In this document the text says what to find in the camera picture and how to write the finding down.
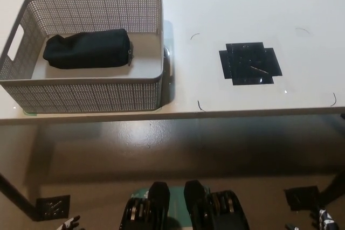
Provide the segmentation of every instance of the floor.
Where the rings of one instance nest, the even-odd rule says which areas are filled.
[[[32,201],[70,194],[70,215],[86,230],[118,229],[130,194],[155,180],[195,178],[234,190],[252,230],[308,230],[308,213],[291,212],[283,189],[322,190],[345,168],[338,115],[2,126],[0,136],[1,173]],[[345,197],[328,207],[341,228],[344,207]],[[63,221],[31,222],[0,194],[0,229]]]

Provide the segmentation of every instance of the basket mesh wall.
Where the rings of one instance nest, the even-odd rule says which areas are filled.
[[[27,113],[94,113],[153,110],[155,84],[87,84],[5,87]]]
[[[21,19],[24,36],[15,60],[4,59],[2,80],[31,79],[42,44],[50,34],[124,28],[129,33],[160,33],[161,0],[32,0]],[[154,83],[3,84],[27,113],[97,113],[154,110],[161,79]]]

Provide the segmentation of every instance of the white table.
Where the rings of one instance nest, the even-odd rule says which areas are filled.
[[[0,0],[1,46],[22,1]],[[0,124],[345,111],[344,0],[163,0],[163,5],[171,52],[172,81],[163,90],[170,92],[168,104],[148,113],[29,116],[0,89]],[[224,79],[218,51],[226,43],[255,41],[274,48],[283,76],[272,85],[233,86]]]

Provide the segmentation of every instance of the gray plastic basket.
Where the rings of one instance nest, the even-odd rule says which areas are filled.
[[[24,35],[12,61],[19,25]],[[130,67],[64,71],[42,59],[52,35],[119,28],[134,46]],[[25,0],[0,57],[0,84],[27,113],[155,110],[162,73],[162,0]]]

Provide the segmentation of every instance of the black fabric pouch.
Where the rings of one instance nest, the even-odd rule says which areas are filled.
[[[125,29],[53,36],[43,58],[61,69],[120,67],[130,64],[130,41]]]

